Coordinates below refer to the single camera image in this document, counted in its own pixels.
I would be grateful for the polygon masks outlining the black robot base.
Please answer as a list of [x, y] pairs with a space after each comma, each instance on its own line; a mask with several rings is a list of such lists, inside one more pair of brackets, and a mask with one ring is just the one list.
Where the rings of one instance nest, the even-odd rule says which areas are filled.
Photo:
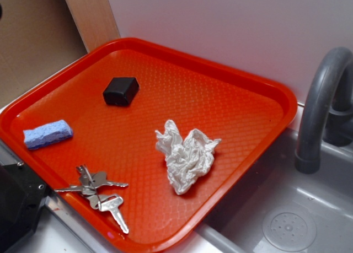
[[35, 234], [49, 188], [28, 165], [1, 166], [1, 252]]

